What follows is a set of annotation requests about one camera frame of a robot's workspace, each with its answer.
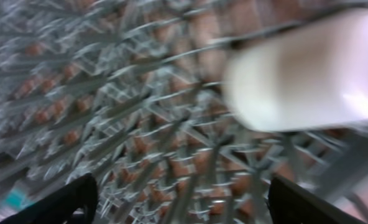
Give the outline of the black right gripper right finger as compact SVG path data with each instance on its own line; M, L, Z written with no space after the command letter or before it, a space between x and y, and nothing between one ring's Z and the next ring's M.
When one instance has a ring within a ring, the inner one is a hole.
M271 180L267 206L273 224L364 224L279 176Z

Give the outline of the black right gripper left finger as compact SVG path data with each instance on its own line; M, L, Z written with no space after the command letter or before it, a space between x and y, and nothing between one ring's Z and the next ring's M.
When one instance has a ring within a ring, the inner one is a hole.
M97 206L97 181L87 173L0 224L92 224Z

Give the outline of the small white cup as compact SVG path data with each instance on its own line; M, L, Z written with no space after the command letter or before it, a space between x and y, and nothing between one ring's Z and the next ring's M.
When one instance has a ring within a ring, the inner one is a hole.
M254 131L368 123L368 9L348 9L240 51L226 65L223 97Z

